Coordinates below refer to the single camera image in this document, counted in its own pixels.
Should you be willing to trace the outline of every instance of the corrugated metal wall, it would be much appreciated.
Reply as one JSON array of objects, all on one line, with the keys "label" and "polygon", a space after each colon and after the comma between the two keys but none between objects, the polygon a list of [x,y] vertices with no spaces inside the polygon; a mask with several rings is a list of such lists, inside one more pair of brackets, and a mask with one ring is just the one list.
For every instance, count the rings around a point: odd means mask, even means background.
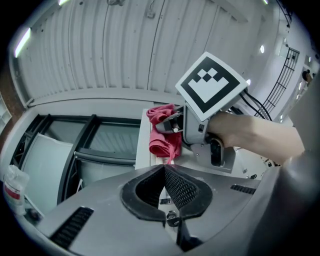
[{"label": "corrugated metal wall", "polygon": [[19,57],[27,91],[35,103],[95,88],[177,95],[176,82],[204,51],[241,74],[261,23],[256,1],[242,2],[245,23],[210,0],[71,0],[32,28]]}]

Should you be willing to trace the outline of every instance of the red cloth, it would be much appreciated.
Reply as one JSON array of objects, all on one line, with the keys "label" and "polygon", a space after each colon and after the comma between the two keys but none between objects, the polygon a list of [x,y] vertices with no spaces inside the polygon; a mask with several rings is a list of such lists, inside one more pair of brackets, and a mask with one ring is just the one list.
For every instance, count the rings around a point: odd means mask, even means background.
[{"label": "red cloth", "polygon": [[150,123],[152,123],[149,150],[159,158],[169,158],[167,164],[170,164],[172,159],[181,154],[181,132],[170,134],[159,133],[156,125],[173,115],[175,113],[174,108],[174,104],[168,104],[150,108],[146,112]]}]

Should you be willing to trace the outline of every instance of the black grille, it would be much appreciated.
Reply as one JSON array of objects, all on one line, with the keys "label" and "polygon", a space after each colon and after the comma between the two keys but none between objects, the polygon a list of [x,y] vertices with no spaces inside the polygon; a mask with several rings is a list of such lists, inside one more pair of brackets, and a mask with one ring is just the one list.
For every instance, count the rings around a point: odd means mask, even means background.
[{"label": "black grille", "polygon": [[51,240],[67,249],[82,230],[94,210],[86,207],[78,208],[63,225],[51,236]]},{"label": "black grille", "polygon": [[250,194],[250,195],[253,195],[256,192],[255,188],[248,187],[248,186],[237,185],[237,184],[233,184],[230,188],[232,190],[240,191],[240,192],[247,193],[247,194]]},{"label": "black grille", "polygon": [[198,194],[196,186],[170,170],[165,170],[165,188],[178,210],[193,201]]}]

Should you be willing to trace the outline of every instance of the black and white square marker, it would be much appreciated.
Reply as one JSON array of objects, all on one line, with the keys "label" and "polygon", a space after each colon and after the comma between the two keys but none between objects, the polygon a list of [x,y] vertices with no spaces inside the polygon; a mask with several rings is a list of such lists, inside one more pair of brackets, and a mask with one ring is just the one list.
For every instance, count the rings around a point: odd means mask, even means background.
[{"label": "black and white square marker", "polygon": [[247,83],[230,66],[205,52],[175,87],[204,121],[243,91]]}]

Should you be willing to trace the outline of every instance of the human arm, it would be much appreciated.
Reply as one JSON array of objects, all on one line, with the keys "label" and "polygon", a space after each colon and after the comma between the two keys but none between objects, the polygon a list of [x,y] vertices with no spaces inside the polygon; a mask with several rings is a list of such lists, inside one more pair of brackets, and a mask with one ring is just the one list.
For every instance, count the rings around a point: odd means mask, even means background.
[{"label": "human arm", "polygon": [[280,165],[305,150],[296,128],[250,115],[219,112],[208,131],[221,138],[226,148],[240,147]]}]

